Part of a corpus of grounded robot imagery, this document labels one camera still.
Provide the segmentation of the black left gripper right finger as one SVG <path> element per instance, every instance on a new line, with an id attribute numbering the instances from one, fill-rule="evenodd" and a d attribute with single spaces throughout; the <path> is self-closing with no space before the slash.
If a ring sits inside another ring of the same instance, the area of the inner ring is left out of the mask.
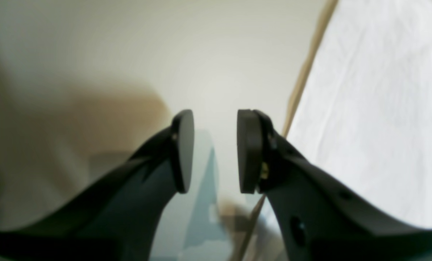
<path id="1" fill-rule="evenodd" d="M 310 163 L 259 110 L 237 112 L 240 191 L 272 206 L 291 261 L 432 261 L 432 229 L 404 223 Z"/>

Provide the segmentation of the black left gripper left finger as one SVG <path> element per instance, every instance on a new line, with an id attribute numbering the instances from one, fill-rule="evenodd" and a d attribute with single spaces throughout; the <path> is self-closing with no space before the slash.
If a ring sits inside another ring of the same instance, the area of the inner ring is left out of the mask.
<path id="1" fill-rule="evenodd" d="M 162 213 L 191 185 L 195 129 L 185 109 L 133 155 L 47 217 L 0 231 L 12 261 L 148 261 Z"/>

